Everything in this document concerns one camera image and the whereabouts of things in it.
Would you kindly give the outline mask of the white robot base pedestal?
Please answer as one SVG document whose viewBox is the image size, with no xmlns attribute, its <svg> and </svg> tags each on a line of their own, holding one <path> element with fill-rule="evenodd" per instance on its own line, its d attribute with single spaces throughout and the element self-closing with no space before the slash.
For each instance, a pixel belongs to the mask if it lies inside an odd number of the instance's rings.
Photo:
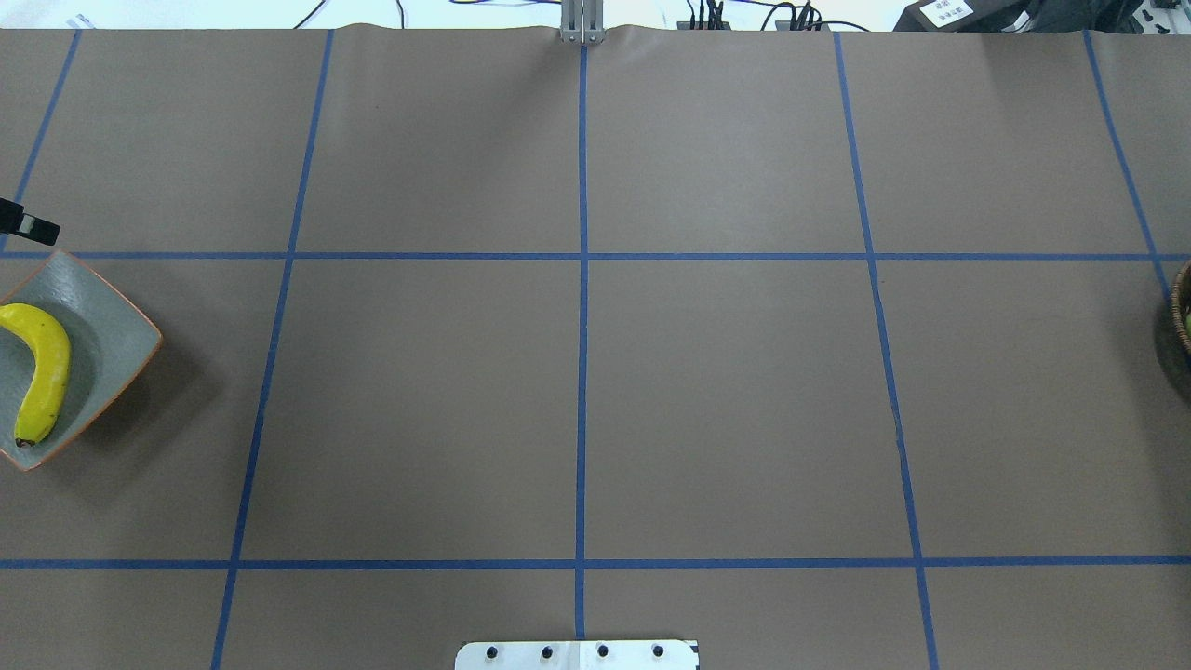
<svg viewBox="0 0 1191 670">
<path fill-rule="evenodd" d="M 467 643 L 455 669 L 699 669 L 698 643 L 680 639 Z"/>
</svg>

